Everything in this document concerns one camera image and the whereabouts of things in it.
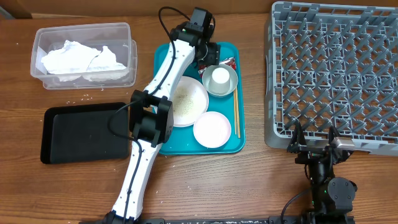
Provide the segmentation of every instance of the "gray dish rack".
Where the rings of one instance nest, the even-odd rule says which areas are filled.
[[[265,142],[336,126],[357,150],[398,156],[398,8],[275,2],[265,26]]]

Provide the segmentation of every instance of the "black tray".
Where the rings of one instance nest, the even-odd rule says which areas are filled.
[[[109,117],[125,103],[64,106],[50,108],[44,114],[42,150],[44,164],[119,159],[129,155],[129,141],[113,136]],[[113,119],[115,132],[128,134],[127,110]]]

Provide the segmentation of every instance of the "clear plastic container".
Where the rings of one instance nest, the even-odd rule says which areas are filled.
[[[51,50],[61,49],[66,40],[77,41],[100,51],[103,50],[103,46],[108,46],[110,51],[116,55],[116,61],[122,63],[126,68],[56,75],[48,73],[41,62],[42,57]],[[30,61],[30,74],[42,80],[44,88],[48,90],[130,87],[136,81],[136,73],[137,45],[131,39],[129,24],[125,22],[49,27],[39,29],[36,33]],[[90,81],[83,78],[84,75],[91,75],[93,78]]]

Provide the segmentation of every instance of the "crumpled tissue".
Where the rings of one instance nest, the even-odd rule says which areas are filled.
[[[76,41],[66,40],[64,46],[58,50],[50,51],[42,57],[41,62],[51,74],[100,72],[110,70],[124,70],[126,67],[117,63],[116,55],[103,46],[103,51],[84,46]],[[93,82],[115,80],[127,75],[125,73],[83,75],[83,78]],[[61,82],[73,81],[80,75],[59,77]]]

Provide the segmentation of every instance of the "teal tray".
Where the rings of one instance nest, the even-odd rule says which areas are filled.
[[[232,134],[228,142],[221,147],[208,149],[200,145],[193,136],[193,125],[185,128],[173,128],[172,135],[167,143],[163,144],[160,153],[163,155],[197,155],[197,154],[227,154],[239,152],[246,143],[246,133],[244,130],[244,112],[243,112],[243,91],[241,79],[241,67],[239,64],[239,52],[237,48],[230,43],[221,42],[220,59],[235,57],[236,73],[238,74],[238,98],[239,98],[239,122],[241,126],[241,138],[235,134],[234,127],[234,97],[233,93],[226,97],[217,98],[209,95],[209,107],[207,111],[217,111],[225,115],[232,127]],[[159,70],[169,49],[168,44],[161,45],[155,52],[154,76]],[[192,77],[201,82],[198,70],[190,65],[183,74]]]

